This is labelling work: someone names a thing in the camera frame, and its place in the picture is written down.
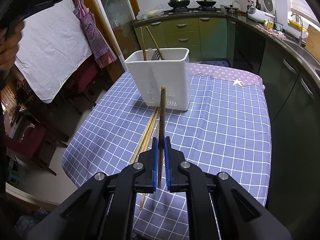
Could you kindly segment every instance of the cutting board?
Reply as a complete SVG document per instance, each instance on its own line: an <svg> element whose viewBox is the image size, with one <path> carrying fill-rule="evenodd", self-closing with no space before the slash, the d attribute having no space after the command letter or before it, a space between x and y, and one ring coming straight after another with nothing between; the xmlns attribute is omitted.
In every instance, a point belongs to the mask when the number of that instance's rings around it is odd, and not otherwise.
<svg viewBox="0 0 320 240"><path fill-rule="evenodd" d="M320 62L320 32L309 25L309 36L306 38L306 50Z"/></svg>

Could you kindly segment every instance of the checkered tablecloth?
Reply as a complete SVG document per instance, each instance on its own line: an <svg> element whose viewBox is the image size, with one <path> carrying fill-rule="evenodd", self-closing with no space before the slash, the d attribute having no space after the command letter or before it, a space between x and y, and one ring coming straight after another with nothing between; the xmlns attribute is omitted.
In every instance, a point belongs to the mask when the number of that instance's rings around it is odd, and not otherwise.
<svg viewBox="0 0 320 240"><path fill-rule="evenodd" d="M271 162L271 131L262 88L240 87L208 76L191 77L192 98L185 112L166 111L165 135L172 148L203 171L226 171L265 204ZM154 107L142 100L130 72L103 96L66 149L62 166L80 187L96 172L108 175L129 164ZM189 239L185 193L162 188L147 195L133 230L148 239Z"/></svg>

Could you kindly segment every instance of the cooking pot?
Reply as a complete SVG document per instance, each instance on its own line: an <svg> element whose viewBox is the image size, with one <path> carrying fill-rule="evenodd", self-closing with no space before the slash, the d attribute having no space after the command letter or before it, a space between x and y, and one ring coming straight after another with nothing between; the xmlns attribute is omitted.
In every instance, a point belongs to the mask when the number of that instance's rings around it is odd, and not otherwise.
<svg viewBox="0 0 320 240"><path fill-rule="evenodd" d="M172 8L187 7L190 4L190 0L170 0L168 5Z"/></svg>
<svg viewBox="0 0 320 240"><path fill-rule="evenodd" d="M216 4L216 1L212 0L197 0L196 2L202 7L212 7Z"/></svg>
<svg viewBox="0 0 320 240"><path fill-rule="evenodd" d="M231 13L231 14L237 14L239 8L237 7L233 7L233 5L229 5L230 7L225 6L224 8L227 10L227 13Z"/></svg>

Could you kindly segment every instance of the stainless steel sink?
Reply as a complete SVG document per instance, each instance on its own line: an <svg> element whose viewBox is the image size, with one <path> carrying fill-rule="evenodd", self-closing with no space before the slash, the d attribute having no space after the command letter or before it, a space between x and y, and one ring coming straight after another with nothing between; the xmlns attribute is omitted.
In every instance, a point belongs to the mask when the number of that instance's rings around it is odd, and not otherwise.
<svg viewBox="0 0 320 240"><path fill-rule="evenodd" d="M320 75L320 63L304 48L300 47L297 43L289 40L282 40L285 44L290 46L296 53L298 53L313 70Z"/></svg>

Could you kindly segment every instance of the white cloth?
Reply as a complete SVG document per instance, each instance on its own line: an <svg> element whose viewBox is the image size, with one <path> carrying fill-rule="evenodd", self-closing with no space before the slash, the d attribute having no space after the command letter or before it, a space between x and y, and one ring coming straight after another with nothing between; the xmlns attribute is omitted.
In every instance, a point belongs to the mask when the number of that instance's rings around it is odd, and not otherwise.
<svg viewBox="0 0 320 240"><path fill-rule="evenodd" d="M92 52L72 0L63 0L25 20L15 64L45 103Z"/></svg>

